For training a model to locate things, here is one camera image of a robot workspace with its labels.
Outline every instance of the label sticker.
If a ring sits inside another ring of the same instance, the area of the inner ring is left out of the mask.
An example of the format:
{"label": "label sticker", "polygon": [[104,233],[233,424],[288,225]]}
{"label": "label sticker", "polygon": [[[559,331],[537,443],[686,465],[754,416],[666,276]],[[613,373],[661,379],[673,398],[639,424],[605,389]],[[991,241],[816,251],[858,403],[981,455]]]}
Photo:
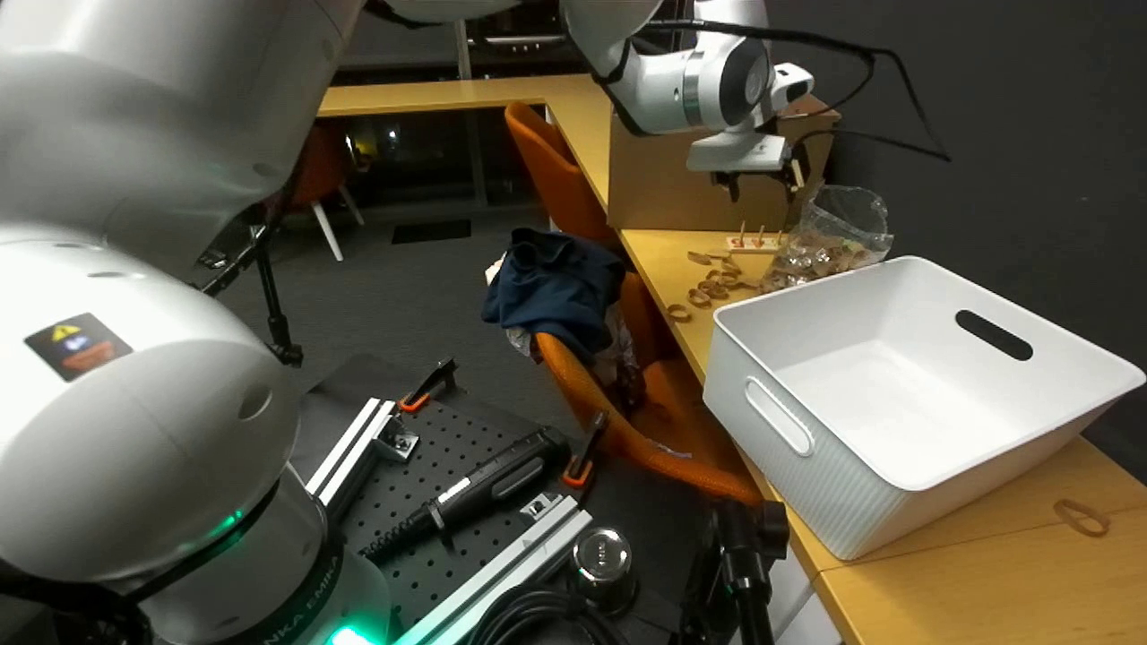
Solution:
{"label": "label sticker", "polygon": [[79,379],[97,367],[132,354],[97,317],[62,320],[25,336],[25,345],[56,369],[62,379]]}

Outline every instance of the clear plastic container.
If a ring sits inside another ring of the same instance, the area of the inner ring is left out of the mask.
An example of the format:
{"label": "clear plastic container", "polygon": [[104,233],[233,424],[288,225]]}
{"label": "clear plastic container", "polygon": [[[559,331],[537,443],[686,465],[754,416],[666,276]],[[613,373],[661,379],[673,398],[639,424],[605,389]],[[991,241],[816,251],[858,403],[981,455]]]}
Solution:
{"label": "clear plastic container", "polygon": [[786,233],[768,290],[875,266],[891,251],[890,203],[864,188],[822,188]]}

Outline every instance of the black cable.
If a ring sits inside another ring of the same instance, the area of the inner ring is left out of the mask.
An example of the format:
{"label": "black cable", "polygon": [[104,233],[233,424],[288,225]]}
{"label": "black cable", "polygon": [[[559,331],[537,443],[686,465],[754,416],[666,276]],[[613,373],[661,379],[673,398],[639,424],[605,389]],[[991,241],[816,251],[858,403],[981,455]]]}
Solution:
{"label": "black cable", "polygon": [[902,148],[902,149],[914,149],[914,153],[925,153],[925,159],[940,159],[940,161],[955,161],[950,149],[942,148],[927,111],[925,111],[925,100],[917,97],[917,86],[912,84],[912,73],[902,66],[902,56],[890,45],[866,45],[866,43],[851,43],[851,39],[837,39],[837,35],[822,35],[822,33],[801,33],[801,28],[758,28],[758,24],[733,24],[733,22],[682,22],[682,19],[666,19],[666,22],[648,22],[645,33],[727,33],[727,35],[743,35],[743,39],[783,39],[783,43],[811,43],[811,45],[826,45],[826,49],[841,49],[841,55],[852,55],[864,61],[864,78],[847,88],[838,100],[804,115],[804,118],[816,118],[826,111],[838,111],[841,104],[851,104],[852,97],[862,97],[866,88],[866,84],[875,78],[875,61],[880,56],[890,56],[896,76],[900,76],[900,86],[927,136],[927,148],[925,142],[906,142],[906,140],[896,140],[896,136],[875,136],[875,133],[852,133],[852,136],[866,136],[866,140],[880,140],[880,142],[890,142],[890,148]]}
{"label": "black cable", "polygon": [[564,626],[587,645],[625,645],[625,634],[584,594],[559,587],[512,587],[470,630],[467,645],[531,645]]}
{"label": "black cable", "polygon": [[237,258],[228,258],[207,282],[202,282],[197,290],[203,290],[207,296],[219,296],[225,286],[237,282],[237,276],[270,246],[273,233],[281,231],[277,216],[263,216],[263,231],[237,251]]}
{"label": "black cable", "polygon": [[366,548],[357,548],[369,564],[388,564],[392,557],[398,557],[400,548],[411,548],[426,539],[433,539],[433,517],[431,505],[418,505],[416,511],[408,511],[398,528],[392,528],[388,533],[372,539]]}
{"label": "black cable", "polygon": [[47,606],[87,634],[89,640],[150,645],[150,619],[142,608],[97,583],[62,583],[13,571],[0,559],[0,594]]}

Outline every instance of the chair backrest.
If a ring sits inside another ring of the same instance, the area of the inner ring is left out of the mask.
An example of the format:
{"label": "chair backrest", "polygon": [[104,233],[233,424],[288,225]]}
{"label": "chair backrest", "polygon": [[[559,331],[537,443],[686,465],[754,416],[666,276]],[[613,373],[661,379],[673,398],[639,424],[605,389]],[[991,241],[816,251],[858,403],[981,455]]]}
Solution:
{"label": "chair backrest", "polygon": [[522,100],[506,104],[503,118],[550,217],[570,238],[621,251],[618,233],[611,231],[605,210],[576,167],[564,133]]}
{"label": "chair backrest", "polygon": [[[673,345],[670,331],[663,327],[655,305],[648,301],[645,282],[633,274],[626,274],[621,282],[621,308],[625,308],[625,324],[633,336],[633,352],[639,352],[641,367],[686,362],[678,354],[678,345]],[[641,430],[641,407],[621,413],[613,404],[613,398],[605,393],[605,388],[576,357],[576,352],[570,352],[559,336],[533,334],[533,352],[537,352],[537,362],[544,367],[544,373],[552,375],[552,382],[564,389],[564,398],[582,426],[590,426],[590,419],[598,413],[611,416],[611,430],[602,442],[602,447],[611,455],[621,455],[648,474],[682,479],[682,484],[700,489],[707,496],[734,499],[747,505],[761,501],[761,489],[747,477],[747,469],[733,469],[727,460],[716,460],[716,461],[711,461],[704,455],[678,460],[666,453],[666,443],[655,443],[651,432]],[[673,407],[696,404],[696,413],[707,416],[700,398],[696,403],[651,403],[651,404],[673,404]],[[704,442],[707,430],[725,432],[719,426],[711,426],[711,424],[678,426],[678,430],[691,432],[696,442]]]}

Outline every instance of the wall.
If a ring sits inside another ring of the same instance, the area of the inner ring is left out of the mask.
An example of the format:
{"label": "wall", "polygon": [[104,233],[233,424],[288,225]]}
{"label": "wall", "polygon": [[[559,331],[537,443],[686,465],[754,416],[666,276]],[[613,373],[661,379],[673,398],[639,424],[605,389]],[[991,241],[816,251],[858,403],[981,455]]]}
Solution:
{"label": "wall", "polygon": [[[771,22],[883,43],[912,66],[955,166],[852,136],[837,140],[831,161],[838,183],[890,197],[902,256],[1147,369],[1147,2],[771,0]],[[847,66],[813,73],[831,86]],[[890,69],[880,76],[841,106],[841,130],[920,140],[902,88]],[[1147,393],[1126,398],[1093,442],[1147,479]]]}
{"label": "wall", "polygon": [[459,76],[457,24],[404,28],[363,14],[343,49],[342,76],[377,78],[451,78]]}

